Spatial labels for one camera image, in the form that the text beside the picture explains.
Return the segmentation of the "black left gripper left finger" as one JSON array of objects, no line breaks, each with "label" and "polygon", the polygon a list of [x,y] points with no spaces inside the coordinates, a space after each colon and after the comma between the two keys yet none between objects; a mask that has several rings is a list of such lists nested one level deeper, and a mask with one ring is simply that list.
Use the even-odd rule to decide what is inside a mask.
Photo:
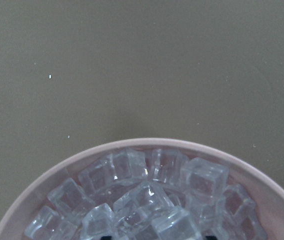
[{"label": "black left gripper left finger", "polygon": [[108,236],[102,236],[101,240],[112,240],[112,236],[108,235]]}]

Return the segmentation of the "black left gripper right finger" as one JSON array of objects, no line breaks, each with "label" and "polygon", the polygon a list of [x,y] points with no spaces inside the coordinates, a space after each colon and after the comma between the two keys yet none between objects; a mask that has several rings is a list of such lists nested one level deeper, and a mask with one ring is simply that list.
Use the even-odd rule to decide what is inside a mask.
[{"label": "black left gripper right finger", "polygon": [[214,235],[207,235],[207,236],[205,236],[205,239],[206,240],[217,240],[217,237],[214,236]]}]

